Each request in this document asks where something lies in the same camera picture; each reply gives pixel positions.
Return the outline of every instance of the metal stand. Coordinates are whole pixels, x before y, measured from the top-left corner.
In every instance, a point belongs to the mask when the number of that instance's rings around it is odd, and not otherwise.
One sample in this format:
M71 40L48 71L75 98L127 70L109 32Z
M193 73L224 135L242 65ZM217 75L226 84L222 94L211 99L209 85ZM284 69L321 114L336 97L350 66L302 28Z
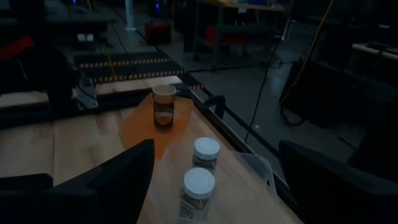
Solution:
M137 28L134 27L134 15L132 11L132 0L125 0L126 2L126 21L127 21L127 26L126 30L127 31L135 31Z

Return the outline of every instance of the white lid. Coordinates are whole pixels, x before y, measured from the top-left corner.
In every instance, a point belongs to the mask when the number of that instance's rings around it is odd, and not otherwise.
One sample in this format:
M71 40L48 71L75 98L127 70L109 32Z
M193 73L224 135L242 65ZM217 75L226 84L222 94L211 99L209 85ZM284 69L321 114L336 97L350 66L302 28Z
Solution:
M216 159L218 151L220 150L220 144L211 138L198 138L195 143L195 155L200 159Z
M216 180L208 170L197 167L188 170L184 175L184 191L194 199L210 198L214 191Z

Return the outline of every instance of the yellow cable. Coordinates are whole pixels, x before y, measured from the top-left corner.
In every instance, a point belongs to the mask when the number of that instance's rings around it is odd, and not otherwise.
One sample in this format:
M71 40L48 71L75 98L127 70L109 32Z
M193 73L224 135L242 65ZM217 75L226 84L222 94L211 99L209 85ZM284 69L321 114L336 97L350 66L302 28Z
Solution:
M116 73L114 72L113 62L112 62L110 54L108 53L108 50L106 50L106 46L105 46L105 54L108 57L108 62L111 67L113 79L116 81Z
M315 34L315 37L314 37L313 40L312 40L312 44L311 44L311 47L310 47L310 51L308 52L308 55L307 55L307 57L305 58L305 61L304 61L304 63L303 63L303 66L301 67L300 71L298 72L298 75L297 75L296 79L294 80L292 86L289 88L288 92L285 94L285 96L283 97L283 99L281 99L281 100L279 101L279 105L281 105L281 104L286 100L286 98L289 96L289 94L290 94L292 88L293 88L293 87L296 85L296 83L298 82L298 80L299 80L299 78L300 78L300 76L301 76L301 74L302 74L302 72L303 72L303 70L304 70L304 67L306 66L306 64L307 64L307 62L308 62L308 60L309 60L309 58L310 58L310 53L311 53L312 49L313 49L314 46L315 46L315 42L316 42L317 39L318 39L318 35L319 35L320 30L321 30L321 28L322 28L322 26L323 26L323 23L326 21L326 18L328 17L329 12L330 12L330 9L331 9L331 7L332 7L332 5L333 5L334 2L335 2L335 0L331 0L331 1L330 1L329 6L328 6L328 9L326 10L326 13L325 13L325 15L323 15L323 18L322 18L322 20L321 20L321 23L319 24L317 33Z
M87 2L88 9L92 12L93 8L91 6L90 0L86 0L86 2Z

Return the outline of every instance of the concrete floor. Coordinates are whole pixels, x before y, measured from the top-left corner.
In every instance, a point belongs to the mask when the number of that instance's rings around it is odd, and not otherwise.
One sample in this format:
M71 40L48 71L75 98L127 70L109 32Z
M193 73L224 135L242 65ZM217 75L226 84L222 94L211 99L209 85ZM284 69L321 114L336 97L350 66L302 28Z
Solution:
M114 24L123 45L128 52L147 52L155 51L151 46L137 46L142 42L142 37L136 32L127 32L124 30L124 21L115 15L124 16L124 9L109 9L101 7L100 11L108 15L113 15L118 20ZM144 33L145 23L153 20L146 13L145 9L134 6L134 23L141 33ZM278 56L285 62L297 60L309 48L316 27L306 26L303 24L295 24L292 28L290 38L281 43L277 50ZM118 37L111 26L108 31L109 42L115 46L110 53L123 53L124 50L118 41ZM190 54L183 53L183 42L179 34L174 34L173 42L168 46L160 46L160 50L167 53L181 67L186 70L207 69L210 62L204 57L201 62L192 60ZM76 51L64 49L65 55L72 59L75 54L88 54L87 51ZM250 63L250 58L243 59L240 57L239 49L234 49L231 56L222 58L222 67L231 65L243 65ZM92 51L92 54L99 54L99 49ZM287 127L279 119L279 96L284 87L285 80L289 75L290 64L283 65L281 68L270 69L260 103L254 118L253 128L273 147L278 148L281 140L289 140L297 144L309 147L339 161L346 161L352 155L352 148L340 142L338 137L345 138L352 145L357 146L363 136L363 131L359 128L347 126L345 124L337 125L329 129L321 129L311 123L304 123L299 127ZM224 95L226 104L247 124L251 122L257 97L260 91L261 82L264 78L266 69L262 67L252 67L235 70L223 70L216 73L200 72L192 73L192 75L202 82L202 84L214 95ZM224 122L241 138L244 139L246 131L240 127L230 116L224 117ZM273 166L273 169L283 177L277 158L275 158L264 146L259 144L253 137L249 137L248 145L255 150L260 156L265 157Z

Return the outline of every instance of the workbench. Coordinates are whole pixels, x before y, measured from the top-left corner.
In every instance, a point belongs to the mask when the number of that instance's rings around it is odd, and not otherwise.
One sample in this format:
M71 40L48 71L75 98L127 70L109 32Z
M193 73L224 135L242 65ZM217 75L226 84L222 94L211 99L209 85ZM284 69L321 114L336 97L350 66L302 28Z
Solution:
M226 34L259 34L266 35L269 37L268 41L266 38L261 38L265 42L270 42L271 38L275 34L275 26L268 26L266 24L245 24L241 25L227 25L224 22L224 9L227 7L237 8L237 9L252 9L257 11L268 11L268 12L279 12L281 14L285 13L285 9L282 6L272 7L272 6L258 6L253 4L239 3L237 0L197 0L196 6L196 19L195 19L195 32L193 39L193 59L199 60L197 55L197 44L202 44L206 47L212 49L211 55L211 69L216 70L217 58L219 55L220 47L223 45L221 39L223 35ZM198 35L198 26L200 22L200 4L211 4L218 7L218 19L216 24L216 37L214 42L209 42Z
M104 83L96 86L96 92L101 96L132 90L144 91L159 84L180 82L178 77L172 76ZM199 101L192 92L190 94L194 101ZM13 93L0 97L0 108L46 101L45 93ZM125 108L3 129L0 131L0 177L46 173L53 177L54 185L70 180L124 151L119 127L134 110L135 107ZM220 142L225 155L228 155L228 150L237 148L237 145L251 151L210 110L195 107L190 119L193 122L188 126L186 139L202 136L215 138ZM227 171L232 174L239 167L229 165ZM302 223L283 201L279 200L279 204L283 223ZM147 196L139 223L159 223L156 221L159 217L153 217L152 209L153 202Z

